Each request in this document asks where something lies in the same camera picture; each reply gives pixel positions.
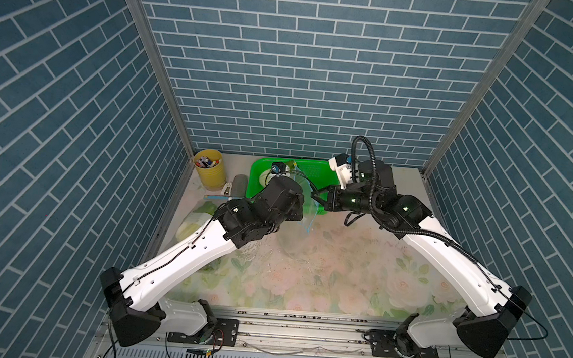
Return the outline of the clear zipper bag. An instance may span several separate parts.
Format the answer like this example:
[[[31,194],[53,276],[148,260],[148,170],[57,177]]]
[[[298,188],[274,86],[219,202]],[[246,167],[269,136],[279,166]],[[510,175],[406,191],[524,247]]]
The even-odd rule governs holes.
[[[186,193],[166,230],[159,253],[163,253],[197,229],[205,226],[220,205],[235,199],[218,195]]]
[[[283,252],[292,258],[297,258],[302,253],[302,246],[309,233],[312,230],[313,221],[319,212],[319,203],[312,197],[312,193],[317,191],[314,183],[305,175],[305,173],[298,167],[295,161],[291,160],[285,162],[289,170],[284,175],[294,180],[302,188],[303,203],[301,203],[301,219],[299,221],[287,221],[282,226],[282,233],[279,237],[279,242],[283,248]]]

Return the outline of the chinese cabbage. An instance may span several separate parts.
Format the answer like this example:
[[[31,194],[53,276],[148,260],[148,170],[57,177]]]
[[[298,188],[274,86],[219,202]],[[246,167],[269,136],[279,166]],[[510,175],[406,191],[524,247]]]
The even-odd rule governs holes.
[[[258,177],[260,187],[266,187],[268,183],[278,175],[280,175],[280,170],[277,167],[272,167],[266,171],[263,171]]]
[[[179,242],[203,228],[218,209],[219,204],[213,201],[202,200],[196,204],[193,210],[185,216],[174,235],[175,241]]]

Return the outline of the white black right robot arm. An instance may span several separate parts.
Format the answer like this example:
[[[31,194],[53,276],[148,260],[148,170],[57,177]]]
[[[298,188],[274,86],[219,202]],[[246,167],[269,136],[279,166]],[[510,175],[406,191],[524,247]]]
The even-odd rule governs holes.
[[[494,358],[532,300],[522,287],[511,287],[473,260],[445,231],[433,212],[413,195],[401,195],[392,169],[383,161],[353,165],[349,155],[331,158],[337,184],[315,188],[312,198],[328,212],[370,214],[414,249],[465,300],[445,319],[410,315],[395,331],[398,353],[406,358],[437,345],[465,346],[481,358]]]

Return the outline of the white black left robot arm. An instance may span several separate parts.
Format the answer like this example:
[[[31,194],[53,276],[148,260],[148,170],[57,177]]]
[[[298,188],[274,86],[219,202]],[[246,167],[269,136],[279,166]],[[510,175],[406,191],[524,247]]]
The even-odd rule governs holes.
[[[302,220],[304,199],[295,180],[277,176],[251,199],[226,201],[200,228],[148,262],[104,271],[100,282],[120,346],[143,342],[158,330],[207,341],[217,327],[207,301],[164,296],[211,262],[276,232],[286,221]]]

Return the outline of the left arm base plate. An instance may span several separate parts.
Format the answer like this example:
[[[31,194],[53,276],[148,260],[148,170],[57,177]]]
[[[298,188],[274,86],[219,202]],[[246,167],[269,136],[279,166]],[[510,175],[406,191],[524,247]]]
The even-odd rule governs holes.
[[[239,325],[237,319],[219,318],[213,329],[204,328],[192,336],[187,336],[182,332],[168,332],[166,339],[169,343],[208,345],[216,348],[235,346]]]

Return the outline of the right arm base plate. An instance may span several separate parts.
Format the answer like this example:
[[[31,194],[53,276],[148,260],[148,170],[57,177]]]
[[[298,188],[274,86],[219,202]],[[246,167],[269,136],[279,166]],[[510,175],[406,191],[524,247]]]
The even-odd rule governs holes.
[[[362,334],[362,337],[370,345],[373,357],[439,358],[439,353],[435,347],[419,348],[414,345],[400,344],[392,330],[367,330]]]

